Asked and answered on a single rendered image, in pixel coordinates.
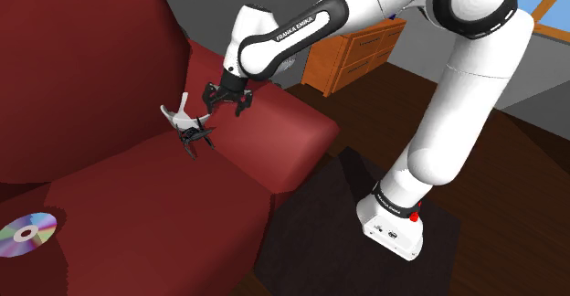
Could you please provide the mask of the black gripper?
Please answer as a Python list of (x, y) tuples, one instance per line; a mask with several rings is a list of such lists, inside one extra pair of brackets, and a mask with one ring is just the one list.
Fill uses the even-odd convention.
[(251, 106), (253, 100), (252, 91), (246, 89), (247, 84), (248, 78), (241, 78), (227, 70), (223, 71), (219, 86), (207, 82), (202, 94), (207, 113), (213, 112), (214, 105), (219, 100), (236, 100), (235, 114), (239, 117), (242, 111)]

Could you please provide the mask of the black spider-shaped toy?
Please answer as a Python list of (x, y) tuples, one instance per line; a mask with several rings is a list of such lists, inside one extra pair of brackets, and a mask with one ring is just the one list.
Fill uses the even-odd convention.
[(191, 156), (193, 160), (195, 159), (195, 155), (189, 148), (190, 142), (195, 142), (200, 139), (204, 139), (212, 149), (215, 149), (212, 140), (208, 137), (208, 135), (212, 132), (212, 130), (206, 130), (203, 125), (203, 123), (206, 122), (209, 117), (210, 115), (207, 114), (203, 117), (196, 117), (194, 119), (190, 119), (189, 121), (191, 122), (191, 125), (185, 129), (180, 128), (177, 123), (174, 125), (178, 137), (181, 143), (183, 144), (184, 149)]

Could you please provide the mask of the orange wooden chest of drawers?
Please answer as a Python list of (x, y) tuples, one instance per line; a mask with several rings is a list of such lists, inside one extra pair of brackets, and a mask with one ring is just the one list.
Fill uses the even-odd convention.
[(328, 97), (386, 63), (405, 25), (405, 19), (386, 19), (356, 33), (313, 44), (301, 83)]

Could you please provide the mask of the red sofa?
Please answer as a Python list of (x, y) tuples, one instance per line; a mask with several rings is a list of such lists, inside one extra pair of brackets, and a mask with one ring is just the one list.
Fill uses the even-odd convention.
[(57, 220), (0, 296), (228, 296), (339, 129), (265, 81), (184, 148), (164, 114), (221, 73), (166, 0), (0, 0), (0, 227)]

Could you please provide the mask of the iridescent compact disc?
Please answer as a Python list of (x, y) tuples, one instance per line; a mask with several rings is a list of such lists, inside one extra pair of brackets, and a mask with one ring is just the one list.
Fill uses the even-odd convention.
[(0, 258), (13, 258), (33, 251), (55, 233), (57, 219), (49, 213), (32, 213), (0, 229)]

